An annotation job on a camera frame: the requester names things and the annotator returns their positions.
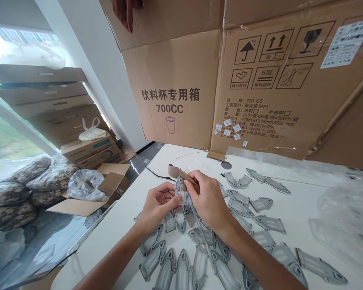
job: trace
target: cup icon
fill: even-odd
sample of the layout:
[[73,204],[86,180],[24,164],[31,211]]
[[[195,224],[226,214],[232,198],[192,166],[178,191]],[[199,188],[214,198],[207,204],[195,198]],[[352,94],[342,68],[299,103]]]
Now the cup icon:
[[167,122],[168,132],[170,134],[175,133],[175,118],[174,117],[165,117],[165,121]]

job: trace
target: person's right hand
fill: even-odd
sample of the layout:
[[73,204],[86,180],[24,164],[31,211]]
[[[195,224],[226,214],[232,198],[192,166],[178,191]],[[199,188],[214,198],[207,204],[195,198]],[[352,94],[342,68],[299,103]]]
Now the person's right hand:
[[192,183],[184,180],[194,207],[206,225],[214,232],[219,233],[222,229],[226,228],[232,217],[223,199],[219,182],[215,178],[204,175],[199,170],[192,171],[188,175],[200,187],[200,194],[198,194]]

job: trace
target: hand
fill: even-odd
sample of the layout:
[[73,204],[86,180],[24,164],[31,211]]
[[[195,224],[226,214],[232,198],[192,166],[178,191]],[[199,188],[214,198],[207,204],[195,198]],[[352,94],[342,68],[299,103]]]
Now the hand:
[[178,207],[183,200],[181,195],[175,196],[174,187],[175,185],[172,183],[165,182],[148,191],[144,208],[137,221],[137,224],[142,225],[148,235],[161,224],[165,215]]
[[200,187],[200,194],[198,195],[192,183],[188,180],[184,181],[199,216],[214,232],[220,232],[226,228],[232,216],[223,199],[219,182],[215,178],[204,175],[199,170],[192,171],[188,175]]

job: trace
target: brown tape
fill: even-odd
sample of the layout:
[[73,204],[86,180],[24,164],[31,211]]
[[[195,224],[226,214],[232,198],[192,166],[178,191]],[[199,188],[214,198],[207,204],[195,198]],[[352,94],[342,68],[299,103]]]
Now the brown tape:
[[[172,164],[168,164],[168,175],[175,179],[177,179],[179,176],[181,176],[183,179],[186,179],[189,182],[191,182],[192,185],[194,186],[196,192],[198,194],[200,193],[199,185],[191,177],[189,177],[187,174],[185,174],[179,167],[173,166]],[[187,188],[185,185],[183,185],[183,191],[187,191]]]

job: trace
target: box flap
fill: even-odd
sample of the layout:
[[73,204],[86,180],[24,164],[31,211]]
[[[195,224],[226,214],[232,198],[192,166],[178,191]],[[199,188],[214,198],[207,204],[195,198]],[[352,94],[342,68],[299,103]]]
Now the box flap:
[[130,164],[103,163],[97,170],[103,175],[108,175],[110,172],[125,175],[129,167]]
[[120,50],[222,28],[224,0],[150,0],[133,9],[133,33],[113,12],[110,0],[100,0]]
[[102,207],[105,203],[96,201],[83,201],[78,199],[66,199],[49,209],[47,211],[54,211],[59,213],[67,213],[72,215],[80,215],[87,217],[93,212]]

